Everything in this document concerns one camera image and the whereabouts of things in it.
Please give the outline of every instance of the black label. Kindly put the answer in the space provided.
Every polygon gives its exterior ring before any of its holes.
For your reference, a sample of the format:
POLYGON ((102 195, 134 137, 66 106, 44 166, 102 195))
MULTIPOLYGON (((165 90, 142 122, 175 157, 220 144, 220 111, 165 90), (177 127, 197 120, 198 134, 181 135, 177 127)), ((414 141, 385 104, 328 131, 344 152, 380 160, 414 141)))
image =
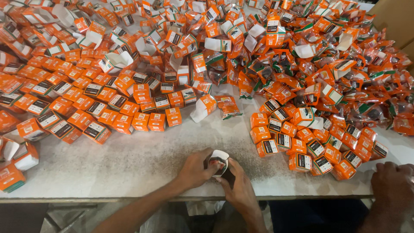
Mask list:
POLYGON ((69 132, 73 126, 71 126, 69 123, 64 125, 62 128, 60 128, 58 131, 55 132, 55 135, 58 138, 62 138, 67 132, 69 132))

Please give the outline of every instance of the packaging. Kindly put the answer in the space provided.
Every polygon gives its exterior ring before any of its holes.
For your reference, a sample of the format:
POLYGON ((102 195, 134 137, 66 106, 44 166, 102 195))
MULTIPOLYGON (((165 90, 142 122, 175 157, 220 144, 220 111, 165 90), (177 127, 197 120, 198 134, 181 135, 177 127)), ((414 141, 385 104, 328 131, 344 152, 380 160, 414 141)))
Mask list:
POLYGON ((276 155, 279 151, 274 139, 263 140, 256 145, 260 158, 276 155))
POLYGON ((195 123, 198 123, 201 120, 203 120, 205 117, 210 115, 214 110, 216 110, 216 108, 217 108, 217 101, 210 94, 207 94, 197 100, 195 104, 195 110, 190 113, 190 116, 195 123))
POLYGON ((167 117, 167 122, 168 122, 169 127, 182 124, 182 118, 181 118, 179 107, 166 109, 165 115, 167 117))
POLYGON ((111 135, 111 131, 109 131, 109 129, 105 126, 94 121, 87 126, 87 128, 83 131, 83 134, 92 139, 92 141, 103 145, 111 135))
POLYGON ((374 146, 372 147, 371 153, 371 161, 382 159, 387 157, 388 148, 385 147, 383 144, 379 143, 378 141, 374 141, 374 146))
POLYGON ((67 119, 67 121, 78 127, 81 131, 84 131, 91 122, 95 121, 95 118, 92 115, 78 109, 67 119))
POLYGON ((289 169, 297 172, 312 170, 312 158, 307 154, 296 153, 289 157, 289 169))
POLYGON ((148 121, 148 128, 151 131, 160 131, 160 132, 164 132, 165 131, 165 114, 162 113, 151 113, 151 115, 149 116, 149 121, 148 121))
POLYGON ((41 128, 35 118, 31 118, 17 125, 19 135, 29 141, 39 141, 49 135, 49 132, 41 128))
POLYGON ((342 160, 339 164, 334 165, 334 168, 331 171, 332 176, 337 181, 351 179, 355 173, 355 168, 353 168, 346 160, 342 160))
POLYGON ((332 169, 332 165, 325 158, 325 156, 322 155, 318 158, 312 159, 312 170, 310 172, 313 176, 326 174, 332 169))
POLYGON ((77 128, 69 124, 65 120, 61 120, 55 126, 50 128, 50 132, 55 135, 58 139, 66 142, 67 144, 72 144, 76 139, 78 139, 82 132, 77 128))
POLYGON ((362 164, 361 158, 350 150, 342 153, 342 159, 348 161, 355 169, 362 164))
POLYGON ((134 118, 132 119, 131 125, 134 127, 135 130, 148 132, 149 117, 149 114, 136 112, 134 114, 134 118))

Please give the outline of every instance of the plastic packet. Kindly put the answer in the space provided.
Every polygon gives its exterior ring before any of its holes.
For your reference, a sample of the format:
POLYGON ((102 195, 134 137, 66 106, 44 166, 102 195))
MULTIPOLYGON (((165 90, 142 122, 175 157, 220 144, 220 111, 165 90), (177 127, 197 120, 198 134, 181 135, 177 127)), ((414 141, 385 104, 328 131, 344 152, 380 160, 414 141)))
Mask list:
POLYGON ((222 118, 223 120, 227 120, 231 117, 235 116, 241 116, 243 115, 240 113, 240 110, 238 109, 236 105, 236 101, 232 96, 229 95, 216 95, 214 98, 217 101, 217 107, 221 109, 223 112, 222 118))

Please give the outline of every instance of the floor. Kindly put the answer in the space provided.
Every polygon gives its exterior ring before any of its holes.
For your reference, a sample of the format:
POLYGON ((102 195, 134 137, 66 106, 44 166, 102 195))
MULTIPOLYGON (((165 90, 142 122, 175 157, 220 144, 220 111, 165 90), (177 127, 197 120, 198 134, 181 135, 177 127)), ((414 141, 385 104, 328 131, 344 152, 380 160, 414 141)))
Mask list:
MULTIPOLYGON (((371 201, 369 199, 362 200, 364 204, 370 208, 371 201)), ((90 233, 100 222, 108 218, 111 214, 116 212, 119 208, 124 207, 129 204, 129 202, 114 202, 114 203, 99 203, 97 208, 90 210, 87 214, 75 222, 72 228, 66 231, 66 233, 90 233)), ((53 204, 53 206, 65 206, 74 204, 53 204)), ((50 214, 53 220, 62 228, 71 220, 79 214, 79 211, 57 211, 50 214)), ((267 207, 263 211, 263 216, 265 218, 265 224, 269 233, 273 232, 272 220, 270 218, 270 210, 267 207)), ((401 227, 400 233, 414 233, 414 221, 405 222, 401 227)), ((41 233, 56 233, 52 225, 47 221, 43 222, 41 233)))

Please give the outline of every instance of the cardboard box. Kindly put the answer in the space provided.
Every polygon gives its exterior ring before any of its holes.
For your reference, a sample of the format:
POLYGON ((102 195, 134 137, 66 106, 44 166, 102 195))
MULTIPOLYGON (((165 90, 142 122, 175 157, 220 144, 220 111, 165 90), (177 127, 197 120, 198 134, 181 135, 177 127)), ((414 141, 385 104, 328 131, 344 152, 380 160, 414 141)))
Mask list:
POLYGON ((49 132, 41 128, 35 118, 31 118, 17 125, 19 135, 29 141, 39 141, 49 135, 49 132))
POLYGON ((165 131, 165 114, 162 113, 151 113, 149 116, 148 121, 148 128, 151 129, 151 131, 165 131))
POLYGON ((312 170, 312 158, 307 154, 296 153, 289 157, 289 169, 297 172, 312 170))
POLYGON ((318 158, 312 159, 312 170, 310 172, 313 176, 326 174, 332 169, 332 165, 325 156, 322 155, 318 158))
POLYGON ((337 181, 351 179, 355 173, 355 168, 346 160, 342 160, 339 164, 335 165, 331 171, 332 176, 337 181))
POLYGON ((279 150, 274 139, 263 140, 256 145, 260 158, 276 155, 279 150))
POLYGON ((91 122, 88 127, 83 131, 83 134, 86 135, 88 138, 92 139, 92 141, 103 145, 108 137, 111 135, 111 131, 105 126, 91 122))
POLYGON ((135 130, 148 132, 149 117, 149 114, 136 112, 134 114, 134 118, 132 119, 131 125, 134 127, 135 130))
POLYGON ((181 118, 179 107, 166 109, 165 114, 167 117, 167 122, 168 122, 169 127, 182 124, 182 118, 181 118))

